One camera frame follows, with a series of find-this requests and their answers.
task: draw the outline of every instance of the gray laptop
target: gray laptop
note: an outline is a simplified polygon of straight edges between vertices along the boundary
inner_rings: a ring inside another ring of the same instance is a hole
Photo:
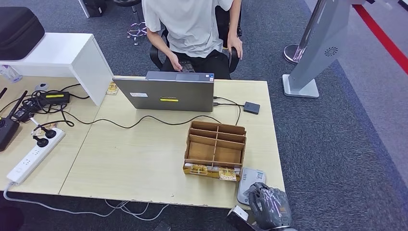
[[[114,77],[137,109],[212,112],[214,74],[149,71],[146,77]]]

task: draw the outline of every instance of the bottle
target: bottle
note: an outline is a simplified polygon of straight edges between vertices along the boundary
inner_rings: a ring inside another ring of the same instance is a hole
[[[0,75],[12,83],[18,82],[21,80],[21,78],[23,78],[10,65],[0,65]]]

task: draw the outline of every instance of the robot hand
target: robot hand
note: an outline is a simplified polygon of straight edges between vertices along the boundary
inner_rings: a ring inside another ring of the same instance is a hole
[[[290,228],[292,214],[285,192],[260,182],[251,185],[247,192],[249,206],[261,229],[295,230]]]

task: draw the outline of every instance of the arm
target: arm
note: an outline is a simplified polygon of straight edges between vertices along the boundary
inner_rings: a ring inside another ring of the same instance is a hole
[[[182,70],[182,67],[179,63],[176,54],[174,54],[170,50],[170,48],[166,45],[162,37],[157,32],[152,32],[149,28],[147,28],[147,38],[149,38],[149,41],[152,43],[153,46],[155,46],[169,58],[171,64],[173,65],[174,70],[176,71]]]
[[[242,59],[242,41],[237,36],[238,20],[241,13],[241,0],[233,0],[229,9],[229,32],[228,32],[228,50],[231,53],[231,47],[237,49],[238,58]]]

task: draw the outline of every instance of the cardboard organizer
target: cardboard organizer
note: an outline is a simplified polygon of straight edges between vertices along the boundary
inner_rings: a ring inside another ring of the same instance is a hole
[[[207,176],[219,178],[219,167],[235,169],[237,181],[242,173],[246,131],[244,127],[193,121],[187,135],[183,171],[193,174],[191,165],[208,167]]]

